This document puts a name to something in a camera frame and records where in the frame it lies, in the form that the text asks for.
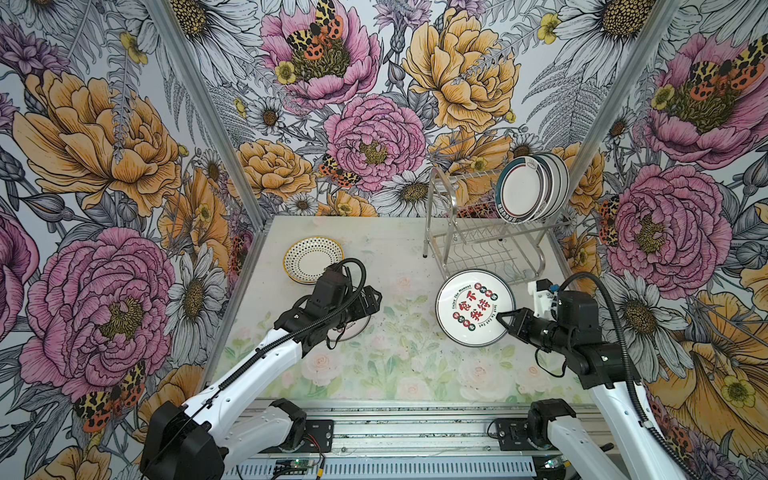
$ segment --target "metal rack leg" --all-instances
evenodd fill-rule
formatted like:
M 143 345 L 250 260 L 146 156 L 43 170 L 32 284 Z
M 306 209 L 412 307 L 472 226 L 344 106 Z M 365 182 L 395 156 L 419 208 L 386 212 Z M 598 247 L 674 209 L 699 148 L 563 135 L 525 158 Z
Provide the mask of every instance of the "metal rack leg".
M 432 172 L 429 175 L 429 191 L 427 192 L 427 222 L 424 227 L 424 250 L 422 251 L 422 257 L 426 258 L 429 252 L 429 228 L 432 225 L 432 202 L 435 190 L 435 168 L 432 168 Z

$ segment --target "black cable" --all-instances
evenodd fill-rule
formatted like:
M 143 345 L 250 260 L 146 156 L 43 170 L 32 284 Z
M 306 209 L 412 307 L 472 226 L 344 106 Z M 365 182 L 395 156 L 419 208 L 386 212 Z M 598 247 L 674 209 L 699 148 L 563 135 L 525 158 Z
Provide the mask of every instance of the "black cable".
M 192 414 L 192 416 L 187 419 L 186 422 L 181 426 L 180 429 L 176 431 L 171 437 L 170 440 L 165 444 L 165 446 L 160 449 L 160 451 L 155 455 L 148 463 L 147 467 L 144 469 L 146 472 L 149 470 L 149 468 L 160 458 L 161 455 L 165 453 L 165 450 L 171 445 L 171 443 L 176 439 L 176 437 L 181 434 L 181 432 L 184 430 L 184 428 L 189 424 L 189 422 L 192 421 L 192 419 L 200 413 L 205 407 L 211 406 L 214 402 L 214 399 L 219 396 L 219 394 L 228 386 L 232 385 L 235 380 L 240 378 L 246 370 L 248 370 L 251 366 L 253 366 L 254 363 L 256 363 L 260 358 L 264 357 L 264 354 L 269 352 L 270 350 L 274 349 L 275 347 L 287 342 L 288 340 L 294 339 L 297 336 L 301 335 L 302 333 L 309 332 L 310 330 L 313 330 L 317 328 L 318 326 L 324 326 L 324 324 L 332 319 L 334 316 L 339 315 L 339 313 L 342 313 L 344 310 L 347 309 L 352 303 L 357 300 L 360 297 L 360 293 L 362 292 L 362 288 L 366 285 L 366 267 L 362 264 L 360 260 L 357 260 L 356 258 L 347 258 L 337 263 L 337 266 L 343 266 L 345 263 L 355 263 L 357 266 L 360 267 L 360 285 L 358 286 L 358 289 L 355 290 L 352 295 L 349 296 L 347 300 L 342 302 L 341 305 L 339 305 L 338 308 L 335 308 L 334 310 L 331 310 L 328 312 L 325 316 L 321 317 L 320 319 L 312 322 L 311 324 L 296 330 L 295 332 L 291 332 L 288 335 L 281 336 L 279 339 L 275 340 L 274 342 L 270 343 L 269 345 L 264 346 L 262 349 L 256 349 L 256 354 L 253 355 L 248 359 L 247 362 L 245 362 L 242 366 L 240 366 L 239 369 L 235 371 L 232 375 L 228 376 L 221 384 L 219 384 L 219 388 L 203 405 L 200 406 L 200 408 Z M 146 478 L 146 475 L 142 472 L 140 480 L 144 480 Z
M 493 422 L 488 424 L 488 428 L 485 429 L 485 434 L 489 437 L 491 437 L 494 440 L 498 440 L 498 433 L 491 433 L 491 427 L 496 423 L 494 420 Z
M 555 375 L 554 373 L 550 372 L 549 370 L 547 370 L 546 368 L 541 366 L 541 364 L 538 362 L 538 353 L 540 351 L 541 351 L 541 349 L 537 348 L 536 351 L 533 353 L 533 358 L 536 360 L 536 365 L 538 365 L 538 368 L 544 370 L 546 373 L 550 374 L 551 376 L 555 377 L 556 379 L 563 378 L 565 376 L 565 367 L 566 367 L 566 364 L 568 363 L 568 361 L 567 360 L 563 361 L 563 371 L 562 371 L 562 373 L 560 375 Z
M 574 280 L 580 279 L 580 278 L 588 278 L 589 280 L 592 280 L 594 282 L 595 286 L 600 290 L 600 293 L 603 296 L 603 300 L 605 300 L 605 305 L 608 308 L 608 312 L 611 315 L 611 321 L 614 324 L 614 330 L 616 331 L 616 338 L 618 340 L 619 347 L 621 348 L 621 363 L 624 366 L 624 378 L 625 382 L 627 384 L 627 393 L 629 394 L 629 398 L 632 401 L 632 406 L 634 407 L 635 412 L 637 413 L 637 416 L 640 417 L 641 422 L 643 423 L 643 427 L 650 433 L 650 436 L 656 440 L 656 443 L 659 444 L 659 446 L 669 455 L 672 460 L 677 464 L 678 467 L 680 467 L 683 472 L 687 473 L 688 476 L 693 478 L 694 480 L 700 480 L 698 475 L 681 459 L 677 456 L 675 451 L 670 447 L 669 443 L 664 439 L 664 437 L 659 433 L 658 430 L 656 430 L 652 425 L 648 425 L 648 417 L 645 415 L 645 411 L 643 410 L 643 406 L 640 404 L 640 400 L 637 397 L 637 391 L 634 389 L 634 377 L 632 375 L 632 360 L 629 357 L 629 348 L 627 347 L 627 339 L 624 336 L 624 331 L 621 328 L 621 322 L 619 321 L 619 315 L 616 312 L 616 306 L 614 305 L 614 301 L 611 298 L 611 294 L 608 292 L 608 288 L 603 284 L 602 280 L 598 278 L 597 275 L 594 275 L 590 272 L 576 272 L 560 285 L 561 289 L 564 289 L 566 286 L 568 286 L 571 282 Z

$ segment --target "fern leaf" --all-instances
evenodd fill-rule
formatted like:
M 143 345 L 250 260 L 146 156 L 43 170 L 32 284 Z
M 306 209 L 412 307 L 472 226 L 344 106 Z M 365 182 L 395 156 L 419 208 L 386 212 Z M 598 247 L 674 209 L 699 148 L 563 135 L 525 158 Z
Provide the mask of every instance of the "fern leaf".
M 106 28 L 104 19 L 96 9 L 94 0 L 69 0 L 71 5 L 78 10 L 79 24 L 74 31 L 63 32 L 54 35 L 61 41 L 61 48 L 66 52 L 70 65 L 82 74 L 78 64 L 82 64 L 85 73 L 91 71 L 90 64 L 101 58 L 101 39 L 104 36 L 100 34 Z

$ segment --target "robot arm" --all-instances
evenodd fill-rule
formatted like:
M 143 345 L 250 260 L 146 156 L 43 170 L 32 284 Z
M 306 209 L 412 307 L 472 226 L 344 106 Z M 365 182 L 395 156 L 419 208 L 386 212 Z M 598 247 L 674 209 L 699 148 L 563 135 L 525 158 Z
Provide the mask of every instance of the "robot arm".
M 345 263 L 360 266 L 356 289 Z M 364 286 L 365 281 L 365 267 L 357 259 L 329 266 L 313 294 L 280 315 L 259 346 L 222 379 L 180 407 L 166 402 L 157 409 L 139 465 L 144 476 L 212 480 L 254 452 L 272 446 L 296 448 L 304 436 L 306 413 L 285 399 L 276 400 L 257 417 L 235 422 L 274 379 L 325 342 L 329 330 L 379 311 L 382 295 Z
M 650 429 L 659 427 L 632 365 L 633 378 L 628 381 L 647 420 L 634 407 L 621 348 L 603 342 L 594 299 L 582 292 L 558 292 L 548 280 L 529 283 L 528 292 L 534 297 L 534 311 L 499 313 L 498 321 L 515 338 L 565 357 L 605 417 L 633 480 L 685 480 L 683 470 L 651 434 Z M 555 446 L 584 478 L 626 479 L 575 417 L 562 399 L 534 402 L 528 412 L 528 437 L 537 445 Z

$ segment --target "electrical wire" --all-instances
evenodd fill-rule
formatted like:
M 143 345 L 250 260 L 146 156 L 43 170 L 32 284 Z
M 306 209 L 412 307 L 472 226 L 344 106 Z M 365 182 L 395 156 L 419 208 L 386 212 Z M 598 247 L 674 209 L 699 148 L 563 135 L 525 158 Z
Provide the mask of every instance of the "electrical wire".
M 681 459 L 675 451 L 670 447 L 669 443 L 664 439 L 664 437 L 661 435 L 661 433 L 656 430 L 653 425 L 650 423 L 650 420 L 648 419 L 647 415 L 645 415 L 645 411 L 643 410 L 643 406 L 640 404 L 640 400 L 637 397 L 637 391 L 634 389 L 634 376 L 632 375 L 632 360 L 629 357 L 629 349 L 627 347 L 627 339 L 624 336 L 624 330 L 621 326 L 621 322 L 619 321 L 619 315 L 616 312 L 616 306 L 614 305 L 614 301 L 611 298 L 611 294 L 608 292 L 608 288 L 603 284 L 602 280 L 593 273 L 590 272 L 576 272 L 560 285 L 560 289 L 564 289 L 567 287 L 571 282 L 574 280 L 578 280 L 580 278 L 588 278 L 589 280 L 592 280 L 594 282 L 594 285 L 600 290 L 600 293 L 603 296 L 603 299 L 605 300 L 605 305 L 608 308 L 608 312 L 611 315 L 611 321 L 614 324 L 614 331 L 616 332 L 616 337 L 618 340 L 619 347 L 621 348 L 621 363 L 624 366 L 624 383 L 627 384 L 627 393 L 629 394 L 629 398 L 632 401 L 632 406 L 634 407 L 635 412 L 637 413 L 637 416 L 640 417 L 641 423 L 643 424 L 643 427 L 650 433 L 650 435 L 656 440 L 656 443 L 659 444 L 659 446 L 667 453 L 667 455 L 672 458 L 672 460 L 677 464 L 680 469 L 683 470 L 683 472 L 687 473 L 688 476 L 690 476 L 693 480 L 700 480 L 699 476 L 696 475 L 696 473 L 686 464 L 683 459 Z
M 325 323 L 328 322 L 328 320 L 334 318 L 335 316 L 339 315 L 340 313 L 343 313 L 344 310 L 346 310 L 350 305 L 352 305 L 359 297 L 360 293 L 362 292 L 362 288 L 366 285 L 366 266 L 362 264 L 360 260 L 357 260 L 356 258 L 346 258 L 344 260 L 341 260 L 336 265 L 337 267 L 344 266 L 346 263 L 354 263 L 360 268 L 360 283 L 357 287 L 357 290 L 353 291 L 352 295 L 349 296 L 348 299 L 344 300 L 341 305 L 336 307 L 334 310 L 331 310 L 328 312 L 325 316 L 320 317 L 318 320 L 312 322 L 311 324 L 300 328 L 296 330 L 295 332 L 291 332 L 288 335 L 281 336 L 279 339 L 273 341 L 272 343 L 264 346 L 261 349 L 256 349 L 255 354 L 251 356 L 247 362 L 245 362 L 242 366 L 240 366 L 239 369 L 237 369 L 232 375 L 228 376 L 221 384 L 219 384 L 219 388 L 211 397 L 208 398 L 206 402 L 203 403 L 203 405 L 200 406 L 199 409 L 195 413 L 192 414 L 192 416 L 187 419 L 186 422 L 181 426 L 180 429 L 178 429 L 168 440 L 168 442 L 165 444 L 165 446 L 160 449 L 160 451 L 155 455 L 148 463 L 147 467 L 144 469 L 144 472 L 149 470 L 149 468 L 154 465 L 157 460 L 165 453 L 166 449 L 173 443 L 173 441 L 176 439 L 176 437 L 179 436 L 179 434 L 182 433 L 184 428 L 189 425 L 189 422 L 194 419 L 195 416 L 197 416 L 198 413 L 202 412 L 202 410 L 207 407 L 213 405 L 214 399 L 219 396 L 219 394 L 228 386 L 232 385 L 235 380 L 240 378 L 251 366 L 253 366 L 254 363 L 256 363 L 259 359 L 264 357 L 264 354 L 269 352 L 270 350 L 274 349 L 275 347 L 282 345 L 283 343 L 287 342 L 288 340 L 294 339 L 297 336 L 309 332 L 310 330 L 313 330 L 319 326 L 325 326 Z M 140 480 L 144 480 L 146 478 L 146 474 L 142 472 Z

